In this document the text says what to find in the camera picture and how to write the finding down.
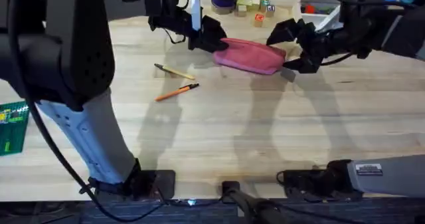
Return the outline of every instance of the pen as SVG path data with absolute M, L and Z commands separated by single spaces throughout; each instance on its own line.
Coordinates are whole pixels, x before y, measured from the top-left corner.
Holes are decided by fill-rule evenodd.
M 159 68 L 160 70 L 164 70 L 164 71 L 167 71 L 167 72 L 170 72 L 170 73 L 173 73 L 173 74 L 177 74 L 177 75 L 183 76 L 183 77 L 188 78 L 188 79 L 191 79 L 191 80 L 194 80 L 195 79 L 195 77 L 192 76 L 192 75 L 190 75 L 190 74 L 183 74 L 182 72 L 180 72 L 178 70 L 175 70 L 173 68 L 170 68 L 168 66 L 164 66 L 164 65 L 160 65 L 160 64 L 154 64 L 154 65 L 157 68 Z
M 158 102 L 158 101 L 164 100 L 166 98 L 172 97 L 174 95 L 181 94 L 182 92 L 186 92 L 186 91 L 191 90 L 192 88 L 196 88 L 198 86 L 199 86 L 199 84 L 189 84 L 189 85 L 183 86 L 183 87 L 179 88 L 178 90 L 173 91 L 173 92 L 171 92 L 169 94 L 164 94 L 164 95 L 161 95 L 161 96 L 157 97 L 155 99 L 155 101 Z

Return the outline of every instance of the red object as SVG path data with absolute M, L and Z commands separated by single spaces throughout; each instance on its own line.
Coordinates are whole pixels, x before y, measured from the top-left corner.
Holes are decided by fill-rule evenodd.
M 221 40 L 229 47 L 214 52 L 219 64 L 258 74 L 274 74 L 285 62 L 286 52 L 281 49 L 240 39 Z
M 313 5 L 307 5 L 305 7 L 305 12 L 308 14 L 314 14 L 314 6 Z
M 264 16 L 261 15 L 261 14 L 257 14 L 257 15 L 255 15 L 255 20 L 256 21 L 263 21 L 264 20 Z

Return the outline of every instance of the wooden table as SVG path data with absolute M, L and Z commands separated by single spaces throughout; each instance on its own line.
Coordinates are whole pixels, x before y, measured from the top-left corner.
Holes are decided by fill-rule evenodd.
M 205 13 L 229 37 L 264 43 L 284 19 L 288 1 L 264 28 L 234 15 Z M 129 149 L 143 169 L 173 169 L 178 198 L 218 197 L 224 180 L 241 181 L 255 196 L 283 197 L 277 171 L 310 169 L 342 158 L 371 159 L 425 154 L 425 63 L 373 52 L 317 74 L 285 71 L 273 76 L 219 66 L 212 55 L 172 45 L 147 18 L 110 23 L 116 75 L 114 110 Z M 290 56 L 299 49 L 285 45 Z M 201 87 L 163 102 L 153 99 L 190 83 L 153 66 L 194 74 Z M 0 82 L 2 103 L 19 97 Z M 56 143 L 86 179 L 76 150 L 45 117 Z M 0 201 L 80 200 L 79 186 L 48 149 L 30 120 L 23 153 L 0 157 Z

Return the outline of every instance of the orange pen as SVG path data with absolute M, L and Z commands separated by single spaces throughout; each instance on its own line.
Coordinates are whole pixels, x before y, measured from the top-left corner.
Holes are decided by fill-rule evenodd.
M 158 102 L 158 101 L 164 100 L 166 98 L 172 97 L 174 95 L 181 94 L 182 92 L 186 92 L 186 91 L 191 90 L 192 88 L 196 88 L 198 86 L 199 86 L 199 84 L 189 84 L 189 85 L 183 86 L 183 87 L 179 88 L 178 90 L 173 91 L 173 92 L 171 92 L 169 94 L 164 94 L 164 95 L 161 95 L 161 96 L 157 97 L 155 99 L 155 101 Z

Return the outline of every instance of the green book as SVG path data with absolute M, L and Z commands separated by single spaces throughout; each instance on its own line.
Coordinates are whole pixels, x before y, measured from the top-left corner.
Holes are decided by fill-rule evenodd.
M 0 104 L 0 156 L 22 152 L 28 117 L 25 102 Z

